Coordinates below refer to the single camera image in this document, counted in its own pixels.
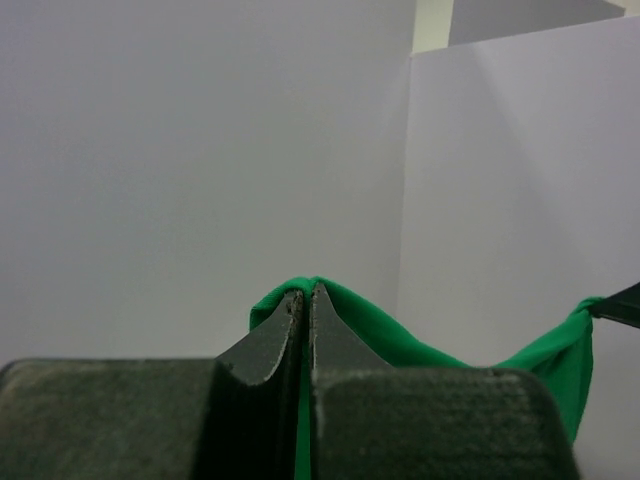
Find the white wall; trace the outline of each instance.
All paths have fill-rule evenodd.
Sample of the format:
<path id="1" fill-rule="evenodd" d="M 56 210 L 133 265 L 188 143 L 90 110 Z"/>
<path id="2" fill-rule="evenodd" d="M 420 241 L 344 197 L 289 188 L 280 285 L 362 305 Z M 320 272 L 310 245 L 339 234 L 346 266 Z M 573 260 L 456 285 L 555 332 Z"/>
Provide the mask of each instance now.
<path id="1" fill-rule="evenodd" d="M 626 9 L 625 15 L 640 15 L 640 0 L 609 0 L 609 3 Z"/>
<path id="2" fill-rule="evenodd" d="M 0 3 L 0 363 L 218 353 L 294 275 L 393 310 L 414 12 Z"/>
<path id="3" fill-rule="evenodd" d="M 640 18 L 416 55 L 398 317 L 492 364 L 640 280 Z M 640 472 L 640 331 L 599 321 L 576 449 Z"/>
<path id="4" fill-rule="evenodd" d="M 413 51 L 447 47 L 452 13 L 453 0 L 417 0 Z"/>

